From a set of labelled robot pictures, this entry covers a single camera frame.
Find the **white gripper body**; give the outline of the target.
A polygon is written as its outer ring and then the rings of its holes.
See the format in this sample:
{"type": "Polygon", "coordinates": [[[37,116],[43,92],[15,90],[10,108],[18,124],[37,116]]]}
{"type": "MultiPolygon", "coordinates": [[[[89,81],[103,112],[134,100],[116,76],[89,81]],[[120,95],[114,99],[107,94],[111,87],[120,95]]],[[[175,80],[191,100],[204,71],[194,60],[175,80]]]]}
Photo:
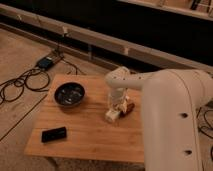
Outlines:
{"type": "Polygon", "coordinates": [[[108,95],[109,108],[113,110],[126,110],[128,99],[126,93],[126,88],[110,89],[108,95]]]}

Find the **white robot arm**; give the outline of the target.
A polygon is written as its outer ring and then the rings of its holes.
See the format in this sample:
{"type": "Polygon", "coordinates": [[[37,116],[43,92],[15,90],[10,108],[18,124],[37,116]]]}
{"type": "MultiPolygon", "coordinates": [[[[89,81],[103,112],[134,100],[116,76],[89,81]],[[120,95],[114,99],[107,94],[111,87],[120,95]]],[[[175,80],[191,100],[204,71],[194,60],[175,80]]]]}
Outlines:
{"type": "Polygon", "coordinates": [[[141,92],[146,171],[202,171],[196,110],[213,99],[213,77],[197,69],[132,74],[119,67],[105,76],[109,103],[120,105],[128,89],[141,92]]]}

